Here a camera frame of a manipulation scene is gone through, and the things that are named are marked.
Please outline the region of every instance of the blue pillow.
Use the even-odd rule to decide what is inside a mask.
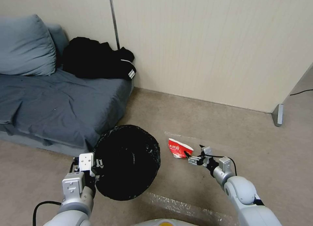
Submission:
[[[0,74],[50,75],[56,52],[50,33],[36,15],[0,18]]]

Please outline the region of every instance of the power cord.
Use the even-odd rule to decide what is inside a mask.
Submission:
[[[213,158],[224,158],[225,156],[216,156],[216,155],[210,155],[210,154],[205,154],[205,156],[209,156],[209,157],[213,157]],[[235,161],[228,157],[234,164],[234,169],[235,169],[235,175],[237,175],[237,168],[236,168],[236,164],[235,164]]]
[[[37,209],[38,209],[38,207],[40,207],[41,205],[44,205],[44,204],[61,205],[60,202],[55,202],[55,201],[44,201],[44,202],[39,203],[39,204],[35,207],[35,209],[34,209],[34,213],[33,213],[33,226],[36,226],[36,214],[37,214]]]
[[[294,94],[290,94],[290,96],[297,95],[297,94],[300,94],[300,93],[303,93],[303,92],[307,92],[307,91],[313,91],[313,89],[308,89],[308,90],[304,90],[304,91],[297,92],[297,93],[294,93]]]

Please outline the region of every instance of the red paper cup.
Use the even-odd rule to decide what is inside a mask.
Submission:
[[[190,155],[193,152],[193,148],[172,138],[169,138],[168,146],[175,158],[186,158],[184,151],[186,151]]]

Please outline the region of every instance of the black jacket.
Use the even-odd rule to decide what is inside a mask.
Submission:
[[[108,42],[76,37],[63,51],[63,70],[78,78],[122,78],[132,80],[134,54],[122,47],[114,51]]]

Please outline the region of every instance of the metal pole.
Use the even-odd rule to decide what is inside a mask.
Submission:
[[[115,19],[115,14],[114,14],[113,0],[110,0],[110,6],[111,6],[114,31],[115,31],[116,45],[117,45],[117,49],[120,49],[120,42],[118,41],[118,34],[117,34],[116,19]]]

